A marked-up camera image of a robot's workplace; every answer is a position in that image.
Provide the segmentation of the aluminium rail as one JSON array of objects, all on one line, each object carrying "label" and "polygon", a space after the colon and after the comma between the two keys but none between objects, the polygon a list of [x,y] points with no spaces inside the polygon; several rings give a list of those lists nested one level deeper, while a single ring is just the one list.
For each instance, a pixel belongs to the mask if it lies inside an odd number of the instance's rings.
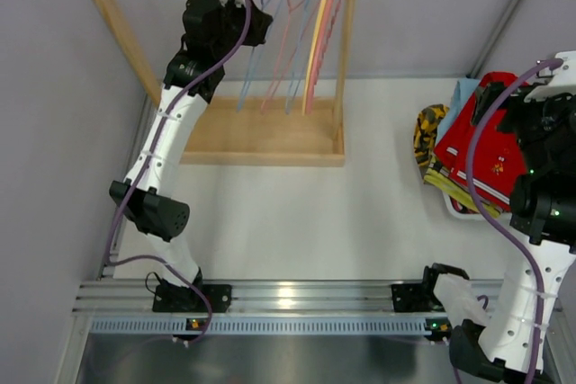
[{"label": "aluminium rail", "polygon": [[[227,314],[344,314],[392,313],[401,301],[394,287],[400,281],[214,281],[226,290],[207,295],[217,313]],[[151,279],[85,281],[73,311],[78,314],[142,315],[152,311]]]}]

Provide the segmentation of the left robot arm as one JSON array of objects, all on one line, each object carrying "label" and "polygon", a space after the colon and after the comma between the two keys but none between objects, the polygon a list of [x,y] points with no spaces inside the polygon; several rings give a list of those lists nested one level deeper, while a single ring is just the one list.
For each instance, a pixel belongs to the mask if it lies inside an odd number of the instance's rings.
[{"label": "left robot arm", "polygon": [[176,172],[194,126],[212,102],[224,65],[242,46],[266,41],[270,14],[252,0],[187,0],[180,48],[162,80],[160,103],[134,166],[109,194],[117,206],[114,226],[132,222],[162,264],[153,311],[204,311],[200,266],[184,236],[189,206],[174,199]]}]

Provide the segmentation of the red trousers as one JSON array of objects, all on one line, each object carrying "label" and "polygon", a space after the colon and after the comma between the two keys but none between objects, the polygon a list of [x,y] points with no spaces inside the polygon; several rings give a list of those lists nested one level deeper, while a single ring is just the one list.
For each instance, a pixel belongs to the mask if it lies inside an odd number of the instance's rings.
[{"label": "red trousers", "polygon": [[[495,71],[484,75],[452,127],[440,141],[436,139],[436,157],[447,168],[449,178],[459,185],[467,185],[466,156],[475,131],[472,125],[474,96],[480,87],[489,83],[503,81],[511,85],[516,79],[517,76],[510,72]],[[510,211],[509,195],[514,182],[526,171],[515,137],[496,131],[492,123],[484,128],[473,160],[473,184],[481,198],[501,210]]]}]

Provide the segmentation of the yellow plastic hanger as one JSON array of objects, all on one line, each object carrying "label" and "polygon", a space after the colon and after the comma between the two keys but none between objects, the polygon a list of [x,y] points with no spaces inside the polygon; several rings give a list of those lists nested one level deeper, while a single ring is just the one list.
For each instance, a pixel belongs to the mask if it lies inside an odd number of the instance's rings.
[{"label": "yellow plastic hanger", "polygon": [[323,23],[324,13],[326,4],[329,0],[320,0],[318,12],[316,16],[316,21],[314,24],[314,30],[312,33],[312,39],[310,44],[310,55],[308,59],[308,66],[307,66],[307,75],[305,79],[305,87],[304,93],[302,97],[302,106],[301,106],[301,113],[303,115],[309,114],[311,111],[311,101],[312,101],[312,85],[313,85],[313,78],[315,77],[315,69],[317,63],[317,50],[320,46],[320,29]]}]

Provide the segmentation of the camouflage trousers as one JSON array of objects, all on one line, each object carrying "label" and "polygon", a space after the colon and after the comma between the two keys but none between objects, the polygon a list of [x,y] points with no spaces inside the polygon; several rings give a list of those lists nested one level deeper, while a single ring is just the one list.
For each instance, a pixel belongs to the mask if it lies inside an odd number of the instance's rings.
[{"label": "camouflage trousers", "polygon": [[434,154],[438,126],[449,112],[449,107],[442,103],[424,108],[417,117],[412,146],[419,173],[424,176]]}]

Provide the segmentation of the wooden clothes rack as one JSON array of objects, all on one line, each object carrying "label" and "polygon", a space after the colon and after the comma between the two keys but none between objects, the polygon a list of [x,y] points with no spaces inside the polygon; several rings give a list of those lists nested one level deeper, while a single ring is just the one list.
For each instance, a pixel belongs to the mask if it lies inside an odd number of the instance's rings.
[{"label": "wooden clothes rack", "polygon": [[[252,1],[274,19],[266,42],[256,47],[240,47],[225,63],[225,75],[211,104],[194,126],[179,165],[343,165],[343,96],[356,0],[342,2],[315,87],[312,112],[306,115],[302,114],[302,97],[320,0],[310,2],[301,65],[297,71],[300,84],[289,114],[284,113],[284,105],[302,17],[302,0],[292,0],[290,29],[280,69],[282,80],[264,114],[260,112],[260,106],[273,78],[288,13],[284,0]],[[158,110],[167,64],[179,50],[185,32],[183,13],[182,27],[169,42],[171,55],[162,70],[154,72],[116,1],[94,0],[94,3]]]}]

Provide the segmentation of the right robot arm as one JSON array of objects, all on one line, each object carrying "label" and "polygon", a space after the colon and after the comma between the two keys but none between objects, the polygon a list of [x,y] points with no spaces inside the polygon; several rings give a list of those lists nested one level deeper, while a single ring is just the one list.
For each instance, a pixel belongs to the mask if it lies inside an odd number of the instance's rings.
[{"label": "right robot arm", "polygon": [[463,177],[485,192],[508,181],[510,221],[500,227],[513,251],[492,311],[467,273],[436,263],[428,288],[452,331],[452,365],[505,383],[545,383],[545,334],[558,291],[575,262],[575,86],[492,82],[472,105]]}]

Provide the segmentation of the yellow-green trousers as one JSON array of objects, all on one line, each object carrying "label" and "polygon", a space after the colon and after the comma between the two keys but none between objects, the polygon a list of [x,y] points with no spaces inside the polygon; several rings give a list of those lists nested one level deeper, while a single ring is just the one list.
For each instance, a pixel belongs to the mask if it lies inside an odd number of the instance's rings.
[{"label": "yellow-green trousers", "polygon": [[445,192],[450,195],[468,209],[479,213],[468,190],[451,180],[448,175],[448,170],[439,161],[433,158],[423,176],[423,180],[424,183],[436,187],[441,191],[441,193]]}]

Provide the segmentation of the white laundry basket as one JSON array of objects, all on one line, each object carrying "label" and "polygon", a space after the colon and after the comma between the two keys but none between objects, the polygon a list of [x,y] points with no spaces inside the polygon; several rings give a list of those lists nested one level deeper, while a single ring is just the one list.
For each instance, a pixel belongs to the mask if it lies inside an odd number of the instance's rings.
[{"label": "white laundry basket", "polygon": [[464,220],[464,221],[481,221],[483,220],[483,216],[475,212],[473,210],[468,209],[462,203],[452,198],[450,195],[446,194],[445,192],[442,193],[446,209],[448,213],[456,219]]}]

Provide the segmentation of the light blue trousers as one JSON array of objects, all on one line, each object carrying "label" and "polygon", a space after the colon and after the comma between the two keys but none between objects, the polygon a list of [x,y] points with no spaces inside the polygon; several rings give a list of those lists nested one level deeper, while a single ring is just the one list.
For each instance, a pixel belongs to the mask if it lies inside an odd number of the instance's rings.
[{"label": "light blue trousers", "polygon": [[449,104],[449,110],[437,127],[436,138],[438,141],[440,141],[452,127],[479,83],[480,80],[473,78],[459,78],[457,80]]}]

